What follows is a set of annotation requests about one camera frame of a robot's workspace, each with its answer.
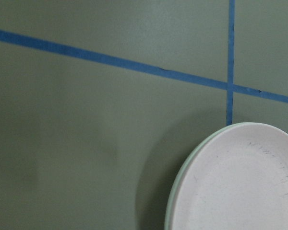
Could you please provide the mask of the pink plate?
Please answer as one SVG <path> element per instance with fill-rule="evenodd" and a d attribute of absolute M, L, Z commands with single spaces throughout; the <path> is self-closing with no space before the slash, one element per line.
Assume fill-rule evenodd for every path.
<path fill-rule="evenodd" d="M 288 230 L 288 134 L 251 123 L 236 138 L 212 192 L 225 206 L 210 220 L 216 230 Z"/>

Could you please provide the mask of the cream plate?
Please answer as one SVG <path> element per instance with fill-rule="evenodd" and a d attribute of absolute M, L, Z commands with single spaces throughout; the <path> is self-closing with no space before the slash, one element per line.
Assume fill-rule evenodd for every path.
<path fill-rule="evenodd" d="M 217 173 L 224 169 L 227 147 L 237 141 L 237 135 L 250 122 L 227 126 L 202 141 L 180 168 L 168 198 L 164 228 L 166 230 L 216 229 L 210 220 L 225 206 L 212 194 L 221 185 Z"/>

